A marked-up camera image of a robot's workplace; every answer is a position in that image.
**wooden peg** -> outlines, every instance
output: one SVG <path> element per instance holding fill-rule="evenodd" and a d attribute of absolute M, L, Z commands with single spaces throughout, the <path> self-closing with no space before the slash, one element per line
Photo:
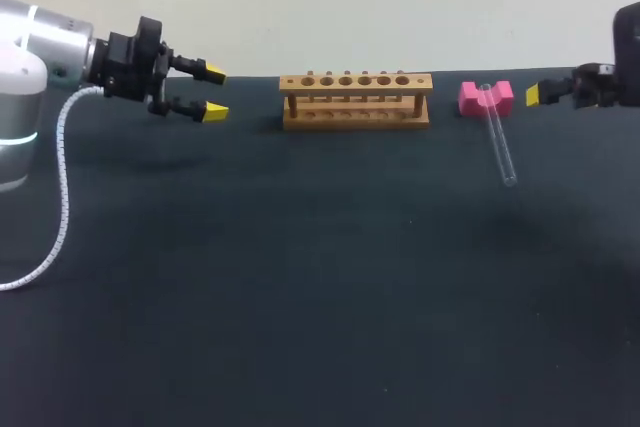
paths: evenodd
<path fill-rule="evenodd" d="M 399 70 L 398 74 L 404 74 L 404 70 Z M 396 97 L 396 102 L 402 102 L 402 96 L 401 95 L 398 95 Z"/>
<path fill-rule="evenodd" d="M 293 94 L 289 94 L 287 98 L 289 99 L 289 115 L 292 119 L 295 119 L 298 117 L 298 101 Z"/>
<path fill-rule="evenodd" d="M 382 71 L 382 72 L 380 72 L 380 73 L 381 73 L 382 75 L 385 75 L 385 74 L 387 73 L 387 71 L 386 71 L 386 70 L 383 70 L 383 71 Z M 378 101 L 379 101 L 379 102 L 384 102 L 384 99 L 385 99 L 385 96 L 384 96 L 384 95 L 381 95 L 381 96 L 378 98 Z"/>
<path fill-rule="evenodd" d="M 424 105 L 424 93 L 416 94 L 415 106 L 413 108 L 413 116 L 418 119 L 422 117 L 422 106 Z"/>

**pink block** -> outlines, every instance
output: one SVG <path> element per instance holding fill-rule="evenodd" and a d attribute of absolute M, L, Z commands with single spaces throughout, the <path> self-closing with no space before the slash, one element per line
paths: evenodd
<path fill-rule="evenodd" d="M 506 81 L 498 82 L 492 89 L 491 94 L 496 103 L 496 110 L 500 117 L 506 117 L 511 114 L 513 108 L 513 90 L 511 84 Z M 458 97 L 458 106 L 460 114 L 463 117 L 480 117 L 485 115 L 486 102 L 484 96 L 480 95 L 475 82 L 463 82 L 460 88 L 460 96 Z"/>

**yellow fingertip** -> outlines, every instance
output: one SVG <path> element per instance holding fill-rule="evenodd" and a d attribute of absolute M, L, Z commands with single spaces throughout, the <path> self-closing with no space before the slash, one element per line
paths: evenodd
<path fill-rule="evenodd" d="M 207 102 L 206 111 L 202 117 L 202 122 L 219 122 L 227 118 L 229 108 L 223 105 Z"/>
<path fill-rule="evenodd" d="M 540 105 L 540 86 L 538 84 L 527 89 L 527 107 Z"/>
<path fill-rule="evenodd" d="M 209 62 L 207 62 L 207 70 L 209 72 L 215 72 L 216 74 L 222 74 L 222 75 L 225 75 L 225 76 L 227 75 L 222 71 L 222 69 L 219 69 L 218 67 L 216 67 L 213 64 L 210 64 Z"/>

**robotic arm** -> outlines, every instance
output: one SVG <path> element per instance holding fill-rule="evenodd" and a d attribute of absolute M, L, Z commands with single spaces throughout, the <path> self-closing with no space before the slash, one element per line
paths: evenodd
<path fill-rule="evenodd" d="M 112 32 L 108 40 L 93 36 L 93 25 L 83 20 L 28 5 L 0 0 L 0 40 L 8 40 L 40 57 L 47 66 L 49 84 L 76 90 L 82 83 L 104 87 L 105 96 L 144 102 L 149 111 L 187 115 L 196 122 L 222 120 L 227 109 L 207 102 L 180 104 L 164 98 L 171 68 L 222 85 L 226 76 L 203 59 L 175 55 L 162 41 L 162 23 L 141 17 L 132 37 Z"/>
<path fill-rule="evenodd" d="M 75 91 L 83 84 L 106 97 L 148 102 L 152 114 L 186 115 L 196 122 L 224 120 L 226 107 L 167 99 L 170 69 L 222 85 L 226 76 L 202 59 L 175 55 L 162 41 L 162 23 L 141 17 L 134 36 L 93 36 L 93 25 L 15 0 L 0 0 L 0 192 L 26 179 L 48 85 Z"/>
<path fill-rule="evenodd" d="M 546 79 L 527 91 L 527 105 L 550 105 L 572 95 L 583 107 L 640 107 L 640 3 L 620 9 L 613 21 L 615 65 L 584 64 L 571 77 Z"/>

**test tube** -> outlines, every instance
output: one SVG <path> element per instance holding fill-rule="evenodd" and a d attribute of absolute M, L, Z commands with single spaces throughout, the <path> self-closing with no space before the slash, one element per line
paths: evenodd
<path fill-rule="evenodd" d="M 491 85 L 482 85 L 479 89 L 479 93 L 480 104 L 486 106 L 487 109 L 487 127 L 489 129 L 491 142 L 493 143 L 493 150 L 496 153 L 496 161 L 498 162 L 502 181 L 507 187 L 513 187 L 518 183 L 518 177 L 516 176 L 516 171 L 513 168 L 509 146 L 507 145 L 507 139 L 505 138 L 504 131 L 502 130 L 502 122 L 500 122 L 500 116 L 496 109 L 496 102 L 493 98 Z"/>

